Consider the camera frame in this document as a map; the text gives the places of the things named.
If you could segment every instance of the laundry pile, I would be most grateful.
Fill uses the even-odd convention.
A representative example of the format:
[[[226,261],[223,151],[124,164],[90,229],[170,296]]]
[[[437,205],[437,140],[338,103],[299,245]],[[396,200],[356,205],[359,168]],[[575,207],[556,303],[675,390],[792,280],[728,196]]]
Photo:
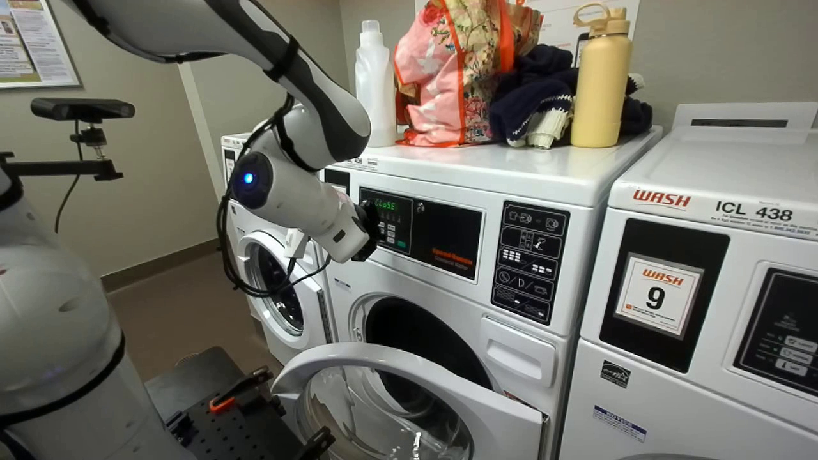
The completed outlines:
[[[429,0],[393,52],[409,145],[563,145],[577,90],[574,53],[539,44],[543,13],[507,0]],[[653,107],[627,86],[618,137]]]
[[[556,46],[534,46],[520,55],[515,72],[501,76],[488,104],[492,137],[510,145],[570,142],[570,110],[577,90],[574,53]],[[653,107],[635,99],[639,90],[629,80],[618,137],[639,136],[653,126]]]

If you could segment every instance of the bottle cap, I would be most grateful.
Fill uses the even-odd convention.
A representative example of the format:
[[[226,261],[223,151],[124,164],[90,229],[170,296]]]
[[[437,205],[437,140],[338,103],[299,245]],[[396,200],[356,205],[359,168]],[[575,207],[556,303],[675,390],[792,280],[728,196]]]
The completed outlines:
[[[627,35],[629,30],[631,30],[631,21],[627,18],[627,7],[612,7],[607,32],[608,35]]]
[[[379,46],[379,44],[383,44],[382,22],[363,21],[360,22],[360,46]]]
[[[627,35],[631,27],[627,7],[608,7],[607,3],[580,4],[574,22],[577,27],[590,27],[590,35]]]

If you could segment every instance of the front-loading washer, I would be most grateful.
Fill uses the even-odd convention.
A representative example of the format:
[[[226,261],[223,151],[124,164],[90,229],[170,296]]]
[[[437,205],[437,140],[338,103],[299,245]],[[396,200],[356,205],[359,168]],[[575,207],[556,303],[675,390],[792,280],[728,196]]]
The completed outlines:
[[[249,136],[223,136],[226,176]],[[290,274],[286,228],[267,223],[240,201],[228,201],[228,237],[237,276],[267,294],[245,294],[251,317],[260,321],[268,352],[290,362],[297,352],[332,339],[329,296],[324,289],[327,252],[306,242]]]
[[[338,457],[553,457],[602,209],[654,140],[350,160],[382,239],[365,264],[327,268],[341,344],[285,368],[292,427],[338,418]]]
[[[566,460],[818,457],[818,104],[683,104],[612,190]]]

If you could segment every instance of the number 9 sticker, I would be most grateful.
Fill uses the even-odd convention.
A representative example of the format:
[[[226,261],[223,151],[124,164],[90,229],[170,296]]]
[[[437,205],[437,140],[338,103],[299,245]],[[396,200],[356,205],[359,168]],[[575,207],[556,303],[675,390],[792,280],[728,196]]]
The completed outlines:
[[[631,252],[613,314],[681,339],[701,276],[703,268]]]

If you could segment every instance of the orange laundry bag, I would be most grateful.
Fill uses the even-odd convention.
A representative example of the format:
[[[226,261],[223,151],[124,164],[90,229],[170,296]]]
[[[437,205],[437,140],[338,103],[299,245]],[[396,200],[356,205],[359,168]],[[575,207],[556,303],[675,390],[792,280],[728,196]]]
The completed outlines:
[[[521,3],[429,0],[393,52],[405,142],[488,142],[497,81],[536,44],[539,26]]]

